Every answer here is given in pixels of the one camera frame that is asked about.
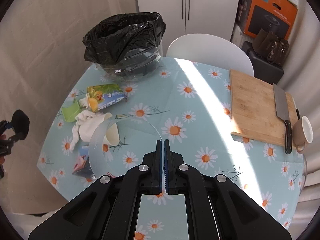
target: table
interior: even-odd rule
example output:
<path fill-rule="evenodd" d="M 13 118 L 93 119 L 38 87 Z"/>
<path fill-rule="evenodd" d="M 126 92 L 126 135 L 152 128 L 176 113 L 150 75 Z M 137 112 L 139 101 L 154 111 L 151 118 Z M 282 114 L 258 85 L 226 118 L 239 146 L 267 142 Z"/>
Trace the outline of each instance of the table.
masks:
<path fill-rule="evenodd" d="M 65 103 L 83 98 L 86 87 L 108 82 L 92 64 Z M 297 205 L 303 157 L 295 150 L 285 154 L 279 146 L 230 135 L 229 71 L 188 60 L 163 57 L 148 78 L 123 86 L 128 96 L 106 109 L 148 120 L 170 140 L 172 151 L 202 174 L 224 174 L 286 228 Z M 80 141 L 69 150 L 74 123 L 57 114 L 39 156 L 38 168 L 51 184 L 71 200 L 93 181 L 72 175 Z M 102 174 L 123 175 L 152 152 L 159 136 L 146 122 L 117 123 L 120 143 L 106 147 Z M 136 239 L 188 239 L 183 195 L 161 193 L 142 196 Z"/>

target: human hand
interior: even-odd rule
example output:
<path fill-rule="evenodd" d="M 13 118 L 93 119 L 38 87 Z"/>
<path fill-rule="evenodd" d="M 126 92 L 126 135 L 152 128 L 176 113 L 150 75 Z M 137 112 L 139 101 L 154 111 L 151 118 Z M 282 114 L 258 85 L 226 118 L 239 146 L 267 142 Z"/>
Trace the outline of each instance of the human hand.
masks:
<path fill-rule="evenodd" d="M 4 140 L 7 136 L 4 134 L 4 135 L 1 135 L 0 136 L 0 139 L 1 140 Z M 3 164 L 4 163 L 4 157 L 0 157 L 0 164 Z"/>

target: mug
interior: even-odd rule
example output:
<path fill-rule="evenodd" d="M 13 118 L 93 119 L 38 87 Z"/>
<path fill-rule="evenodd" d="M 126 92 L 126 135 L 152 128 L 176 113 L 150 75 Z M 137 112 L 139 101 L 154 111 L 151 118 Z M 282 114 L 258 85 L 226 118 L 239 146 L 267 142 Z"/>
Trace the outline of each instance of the mug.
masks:
<path fill-rule="evenodd" d="M 293 126 L 292 139 L 296 145 L 298 153 L 306 148 L 307 144 L 312 143 L 313 131 L 309 119 L 304 115 Z"/>
<path fill-rule="evenodd" d="M 104 120 L 108 119 L 111 116 L 112 116 L 111 113 L 99 115 L 87 120 L 82 125 L 80 125 L 79 135 L 81 140 L 84 142 L 90 142 L 91 136 L 93 135 L 93 132 L 96 130 L 99 124 L 101 124 Z M 119 144 L 119 141 L 120 139 L 119 139 L 118 127 L 117 127 L 117 124 L 115 123 L 107 130 L 103 138 L 103 144 L 117 146 Z"/>

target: orange box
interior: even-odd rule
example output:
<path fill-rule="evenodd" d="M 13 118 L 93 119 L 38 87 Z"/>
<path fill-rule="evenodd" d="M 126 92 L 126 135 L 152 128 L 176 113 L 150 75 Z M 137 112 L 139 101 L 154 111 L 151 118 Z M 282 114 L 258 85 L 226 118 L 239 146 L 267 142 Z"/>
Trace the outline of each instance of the orange box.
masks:
<path fill-rule="evenodd" d="M 297 12 L 288 0 L 239 0 L 237 20 L 243 33 L 251 37 L 263 29 L 287 40 Z"/>

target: brown mug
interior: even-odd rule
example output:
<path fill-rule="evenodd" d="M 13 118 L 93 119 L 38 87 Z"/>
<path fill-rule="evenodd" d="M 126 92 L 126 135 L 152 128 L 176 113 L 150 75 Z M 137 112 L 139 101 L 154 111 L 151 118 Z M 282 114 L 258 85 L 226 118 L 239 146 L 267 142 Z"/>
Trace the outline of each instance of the brown mug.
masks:
<path fill-rule="evenodd" d="M 293 126 L 292 139 L 297 147 L 298 153 L 306 148 L 306 146 L 312 143 L 313 131 L 309 119 L 304 115 Z"/>

